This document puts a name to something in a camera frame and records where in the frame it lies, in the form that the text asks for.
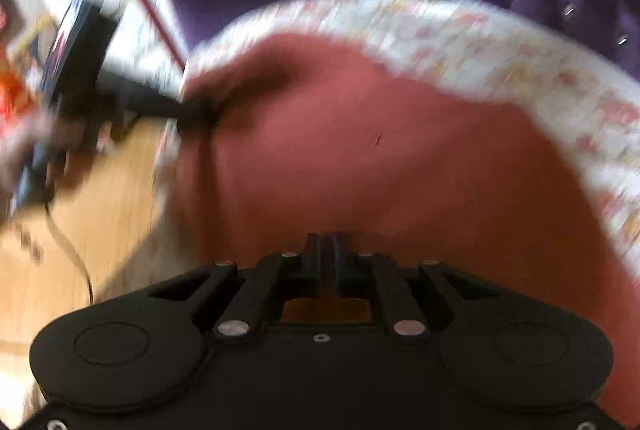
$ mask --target black cable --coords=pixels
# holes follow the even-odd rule
[[[56,241],[56,244],[59,248],[68,256],[71,263],[78,269],[78,271],[84,276],[86,280],[87,289],[89,289],[89,305],[94,304],[94,285],[91,282],[91,276],[89,275],[89,271],[86,268],[82,257],[74,248],[74,245],[67,238],[67,236],[60,231],[58,225],[54,222],[53,217],[51,216],[51,209],[49,204],[44,205],[44,211],[47,214],[47,227],[49,228],[49,232],[53,237],[53,240]]]

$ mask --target orange object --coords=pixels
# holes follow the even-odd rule
[[[0,134],[17,116],[36,105],[20,78],[9,64],[4,46],[0,46]]]
[[[354,48],[283,34],[187,85],[231,100],[183,137],[177,220],[204,261],[251,267],[307,233],[352,233],[399,265],[438,259],[601,326],[600,399],[640,421],[640,288],[578,180],[526,114],[390,74]]]

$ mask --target person's hand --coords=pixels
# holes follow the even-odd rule
[[[47,111],[35,111],[16,120],[0,139],[0,191],[11,196],[36,143],[68,150],[65,161],[49,166],[47,182],[56,189],[77,186],[91,167],[94,153],[75,153],[82,142],[84,121],[67,122]]]

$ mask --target floral bedsheet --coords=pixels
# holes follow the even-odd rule
[[[201,45],[186,78],[283,31],[329,35],[392,72],[468,99],[520,105],[575,169],[620,259],[640,277],[640,84],[603,57],[472,0],[288,0]],[[177,143],[168,129],[161,183]]]

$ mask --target light wood surface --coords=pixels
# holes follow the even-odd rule
[[[56,200],[53,217],[82,256],[99,293],[118,273],[158,217],[153,160],[162,124],[143,123],[116,151],[97,162],[82,187]],[[43,216],[29,219],[44,248],[41,265],[12,233],[0,236],[0,420],[22,420],[31,387],[28,350],[49,321],[88,302],[86,283],[51,238]]]

